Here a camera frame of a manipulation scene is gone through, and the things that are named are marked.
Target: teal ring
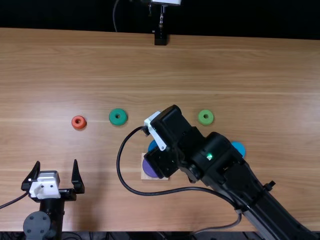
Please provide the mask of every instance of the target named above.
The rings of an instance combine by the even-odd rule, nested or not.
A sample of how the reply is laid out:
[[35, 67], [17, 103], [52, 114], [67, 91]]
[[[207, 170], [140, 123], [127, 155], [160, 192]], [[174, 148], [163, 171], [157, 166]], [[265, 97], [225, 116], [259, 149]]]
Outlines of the teal ring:
[[121, 108], [115, 108], [109, 114], [109, 121], [113, 125], [121, 126], [125, 124], [127, 120], [128, 120], [128, 115]]

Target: green led light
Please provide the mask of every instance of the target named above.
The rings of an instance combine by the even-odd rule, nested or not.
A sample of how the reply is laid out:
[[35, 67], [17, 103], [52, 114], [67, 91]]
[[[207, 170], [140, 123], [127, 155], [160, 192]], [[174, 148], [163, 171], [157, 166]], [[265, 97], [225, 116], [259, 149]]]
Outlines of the green led light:
[[214, 157], [214, 156], [212, 156], [211, 153], [209, 153], [209, 154], [206, 156], [206, 158], [207, 158], [209, 161], [210, 161], [213, 157]]

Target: wooden block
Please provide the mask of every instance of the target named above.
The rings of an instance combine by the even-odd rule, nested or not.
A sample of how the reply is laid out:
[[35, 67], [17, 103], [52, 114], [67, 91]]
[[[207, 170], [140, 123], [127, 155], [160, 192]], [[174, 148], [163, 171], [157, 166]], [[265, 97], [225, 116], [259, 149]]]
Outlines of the wooden block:
[[164, 177], [164, 178], [158, 178], [158, 177], [150, 177], [150, 176], [148, 176], [146, 173], [145, 173], [145, 171], [143, 170], [143, 168], [142, 168], [142, 163], [143, 163], [143, 161], [144, 161], [144, 155], [145, 155], [145, 153], [142, 153], [141, 154], [141, 180], [164, 180], [164, 181], [167, 181], [167, 180], [169, 180], [169, 178], [168, 177]]

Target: black mount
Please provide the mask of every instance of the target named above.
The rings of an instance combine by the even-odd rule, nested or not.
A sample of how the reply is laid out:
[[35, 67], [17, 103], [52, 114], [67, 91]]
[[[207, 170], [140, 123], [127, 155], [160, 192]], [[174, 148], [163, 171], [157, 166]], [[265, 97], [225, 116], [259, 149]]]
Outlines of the black mount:
[[[37, 161], [21, 184], [21, 190], [29, 193], [33, 182], [37, 182], [40, 173], [40, 162]], [[78, 162], [73, 162], [71, 182], [73, 188], [59, 189], [60, 198], [38, 199], [29, 197], [40, 203], [39, 211], [31, 213], [23, 223], [23, 231], [27, 240], [60, 240], [62, 234], [63, 218], [65, 214], [65, 201], [77, 200], [77, 194], [85, 193], [85, 185], [81, 179]]]

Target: green ring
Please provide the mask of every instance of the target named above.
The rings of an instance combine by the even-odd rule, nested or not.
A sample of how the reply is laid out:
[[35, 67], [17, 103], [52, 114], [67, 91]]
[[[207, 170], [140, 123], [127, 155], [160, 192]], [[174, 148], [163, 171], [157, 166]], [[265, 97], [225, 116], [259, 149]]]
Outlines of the green ring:
[[128, 116], [126, 112], [121, 108], [113, 109], [109, 114], [109, 121], [113, 125], [120, 126], [126, 123]]
[[199, 112], [198, 114], [198, 121], [202, 124], [202, 125], [209, 125], [212, 124], [212, 122], [214, 121], [215, 117], [213, 115], [213, 113], [207, 109], [202, 110], [201, 112]]

